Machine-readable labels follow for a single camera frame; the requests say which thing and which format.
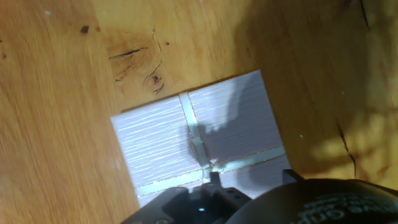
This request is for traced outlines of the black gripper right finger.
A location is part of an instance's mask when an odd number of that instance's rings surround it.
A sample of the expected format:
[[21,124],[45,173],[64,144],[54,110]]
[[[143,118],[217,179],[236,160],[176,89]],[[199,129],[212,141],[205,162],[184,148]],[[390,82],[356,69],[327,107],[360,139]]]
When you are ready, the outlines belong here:
[[303,180],[305,180],[305,179],[292,169],[284,169],[282,171],[282,183],[283,184],[291,184],[291,183],[300,182]]

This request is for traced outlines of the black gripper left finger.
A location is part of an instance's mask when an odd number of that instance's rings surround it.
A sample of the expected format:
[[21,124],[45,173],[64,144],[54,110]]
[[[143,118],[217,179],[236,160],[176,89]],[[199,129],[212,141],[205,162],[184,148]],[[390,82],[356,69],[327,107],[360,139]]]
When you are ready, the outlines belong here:
[[251,198],[234,187],[224,188],[220,175],[189,191],[171,187],[121,224],[213,224],[226,223]]

